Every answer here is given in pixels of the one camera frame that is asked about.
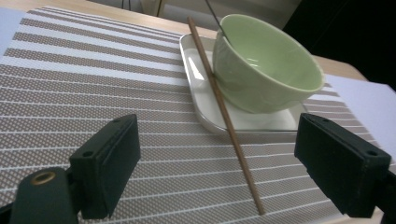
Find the black clamp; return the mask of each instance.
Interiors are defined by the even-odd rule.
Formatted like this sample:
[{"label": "black clamp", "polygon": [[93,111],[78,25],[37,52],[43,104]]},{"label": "black clamp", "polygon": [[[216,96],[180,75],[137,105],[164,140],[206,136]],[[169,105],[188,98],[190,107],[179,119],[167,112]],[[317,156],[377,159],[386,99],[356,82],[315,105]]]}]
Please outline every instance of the black clamp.
[{"label": "black clamp", "polygon": [[69,158],[26,176],[0,223],[78,223],[111,216],[140,159],[136,115],[113,119]]}]

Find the wooden table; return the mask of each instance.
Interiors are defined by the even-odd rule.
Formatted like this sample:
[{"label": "wooden table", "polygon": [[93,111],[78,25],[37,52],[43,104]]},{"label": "wooden table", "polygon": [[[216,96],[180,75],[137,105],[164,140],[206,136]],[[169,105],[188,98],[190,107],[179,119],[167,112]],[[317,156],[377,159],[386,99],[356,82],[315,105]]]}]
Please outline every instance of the wooden table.
[{"label": "wooden table", "polygon": [[[108,7],[85,0],[0,0],[0,7],[8,7],[28,11],[38,7],[59,7],[74,10],[77,12],[88,13],[108,17],[117,21],[124,21],[132,24],[163,29],[180,34],[189,34],[190,29],[187,24],[169,21],[157,17],[122,10],[120,8]],[[198,28],[200,35],[214,38],[215,31]],[[326,74],[337,75],[340,77],[350,77],[359,80],[367,80],[356,68],[347,63],[341,63],[322,57],[317,57],[319,64]],[[351,219],[348,217],[337,218],[328,223],[379,223],[382,217],[380,211],[376,211],[372,219]]]}]

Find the white paper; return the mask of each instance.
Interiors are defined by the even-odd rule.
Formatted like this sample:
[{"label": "white paper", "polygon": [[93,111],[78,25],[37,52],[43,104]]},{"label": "white paper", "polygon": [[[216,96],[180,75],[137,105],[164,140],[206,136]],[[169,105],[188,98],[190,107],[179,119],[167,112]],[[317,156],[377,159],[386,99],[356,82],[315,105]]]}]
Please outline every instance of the white paper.
[{"label": "white paper", "polygon": [[396,93],[388,85],[327,75],[337,90],[383,150],[396,161]]}]

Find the bowl rim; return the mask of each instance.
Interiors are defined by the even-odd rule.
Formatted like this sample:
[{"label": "bowl rim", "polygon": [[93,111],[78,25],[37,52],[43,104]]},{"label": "bowl rim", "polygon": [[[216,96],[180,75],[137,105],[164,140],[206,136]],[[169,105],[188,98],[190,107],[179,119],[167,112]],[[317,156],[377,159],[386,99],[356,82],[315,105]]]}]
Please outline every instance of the bowl rim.
[{"label": "bowl rim", "polygon": [[[264,26],[268,26],[270,29],[274,30],[275,32],[281,33],[282,35],[284,35],[289,41],[291,41],[292,43],[294,43],[296,46],[298,46],[304,54],[306,54],[308,56],[308,58],[312,61],[312,63],[315,65],[315,67],[318,69],[318,72],[320,73],[320,84],[318,85],[317,88],[315,89],[311,89],[311,90],[307,90],[307,89],[301,89],[301,88],[297,88],[297,87],[293,87],[291,85],[285,84],[281,81],[278,81],[277,79],[270,77],[269,75],[265,74],[264,72],[262,72],[261,70],[255,68],[254,66],[250,66],[252,69],[254,69],[255,71],[257,71],[258,73],[262,74],[265,78],[269,78],[271,81],[274,81],[276,84],[292,89],[293,91],[299,91],[299,92],[304,92],[304,93],[314,93],[316,91],[319,91],[323,88],[324,84],[325,84],[325,76],[324,76],[324,72],[323,69],[321,68],[321,66],[319,65],[318,61],[313,57],[313,55],[302,45],[300,44],[297,40],[295,40],[293,37],[291,37],[290,35],[286,34],[285,32],[283,32],[282,30],[280,30],[279,28],[275,27],[274,25],[265,22],[265,21],[261,21],[257,18],[254,17],[250,17],[247,15],[241,15],[241,14],[230,14],[225,16],[221,21],[220,21],[220,25],[222,27],[222,23],[230,18],[234,18],[234,17],[242,17],[242,18],[246,18],[246,19],[250,19],[250,20],[254,20],[256,22],[261,23]],[[245,60],[245,58],[243,58],[242,56],[239,55],[239,53],[233,48],[233,46],[230,44],[230,42],[228,41],[228,39],[225,37],[224,33],[222,32],[221,29],[218,30],[218,34],[221,34],[221,38],[223,39],[223,41],[225,42],[225,44],[227,45],[228,48],[231,49],[231,51],[239,58],[241,59],[243,62],[245,62],[246,64],[248,64],[248,62]]]}]

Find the screw hole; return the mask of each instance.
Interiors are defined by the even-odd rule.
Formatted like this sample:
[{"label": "screw hole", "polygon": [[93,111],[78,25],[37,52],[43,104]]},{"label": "screw hole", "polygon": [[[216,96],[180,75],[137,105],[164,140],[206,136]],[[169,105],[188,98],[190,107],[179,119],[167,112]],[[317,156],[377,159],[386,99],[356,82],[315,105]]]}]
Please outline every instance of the screw hole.
[{"label": "screw hole", "polygon": [[92,151],[87,151],[87,152],[82,153],[82,156],[83,157],[90,157],[92,154],[93,154]]},{"label": "screw hole", "polygon": [[370,156],[378,156],[378,154],[374,151],[367,151],[367,154],[369,154]]}]

